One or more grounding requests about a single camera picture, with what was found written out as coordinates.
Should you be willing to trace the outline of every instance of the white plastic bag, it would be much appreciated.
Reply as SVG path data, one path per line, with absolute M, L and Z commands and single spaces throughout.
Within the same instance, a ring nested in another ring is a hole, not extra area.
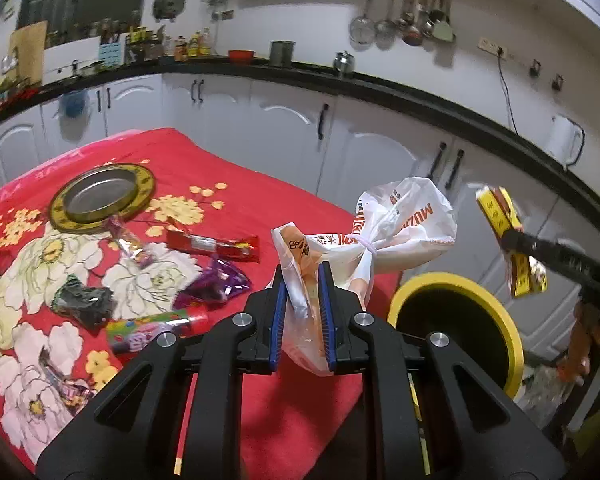
M 292 224 L 271 231 L 289 295 L 283 349 L 317 375 L 324 358 L 317 268 L 328 260 L 335 285 L 352 290 L 364 308 L 374 273 L 413 269 L 456 241 L 454 212 L 428 178 L 405 178 L 362 194 L 351 234 L 304 235 Z

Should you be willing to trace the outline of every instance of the floral tablecloth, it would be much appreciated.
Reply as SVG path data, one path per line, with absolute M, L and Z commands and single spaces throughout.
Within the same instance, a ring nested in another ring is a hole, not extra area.
M 48 222 L 46 209 L 60 187 L 118 162 L 145 164 L 157 180 L 149 207 L 128 224 L 158 256 L 144 270 L 120 257 L 108 233 L 64 234 Z M 166 248 L 169 216 L 210 237 L 259 235 L 261 262 L 238 264 L 254 290 L 267 285 L 278 262 L 270 229 L 289 221 L 305 233 L 347 233 L 352 226 L 352 215 L 336 206 L 228 163 L 168 128 L 95 142 L 0 189 L 0 434 L 31 470 L 75 411 L 41 370 L 41 350 L 59 372 L 95 390 L 121 368 L 104 330 L 92 335 L 50 311 L 54 294 L 74 274 L 113 291 L 117 319 L 171 310 L 177 292 L 208 260 Z M 378 276 L 370 309 L 385 314 L 396 285 L 397 276 Z M 211 323 L 242 310 L 245 301 L 243 295 L 210 311 Z M 361 391 L 359 376 L 318 378 L 284 355 L 273 376 L 246 376 L 241 449 L 249 478 L 302 478 Z

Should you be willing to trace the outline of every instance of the kettle handle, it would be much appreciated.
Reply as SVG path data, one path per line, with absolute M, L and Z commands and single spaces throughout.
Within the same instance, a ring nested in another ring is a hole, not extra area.
M 584 149 L 584 141 L 586 138 L 586 134 L 584 133 L 584 128 L 579 124 L 573 123 L 576 126 L 576 130 L 574 131 L 574 141 L 576 139 L 580 139 L 580 149 L 578 150 L 578 154 L 575 157 L 572 157 L 571 160 L 565 161 L 564 165 L 567 168 L 570 168 L 574 164 L 576 164 L 580 160 L 580 156 L 582 155 L 582 150 Z

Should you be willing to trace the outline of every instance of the countertop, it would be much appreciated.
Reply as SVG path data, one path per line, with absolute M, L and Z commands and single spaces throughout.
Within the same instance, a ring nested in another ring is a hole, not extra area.
M 262 59 L 256 59 L 250 65 L 241 65 L 228 62 L 226 57 L 210 57 L 190 62 L 174 62 L 173 58 L 165 57 L 79 78 L 71 84 L 56 82 L 40 87 L 39 93 L 31 99 L 16 102 L 0 111 L 0 123 L 68 91 L 154 73 L 241 76 L 349 96 L 409 114 L 517 166 L 571 204 L 600 230 L 600 197 L 573 173 L 564 171 L 558 162 L 540 148 L 508 128 L 423 90 L 361 73 L 355 73 L 351 78 L 338 78 L 325 66 L 294 63 L 292 68 L 277 68 L 269 66 Z

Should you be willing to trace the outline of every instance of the red bowl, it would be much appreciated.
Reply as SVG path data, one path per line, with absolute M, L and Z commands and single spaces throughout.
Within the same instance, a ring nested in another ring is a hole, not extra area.
M 249 64 L 253 61 L 253 56 L 255 56 L 255 54 L 256 53 L 253 50 L 230 50 L 229 61 Z

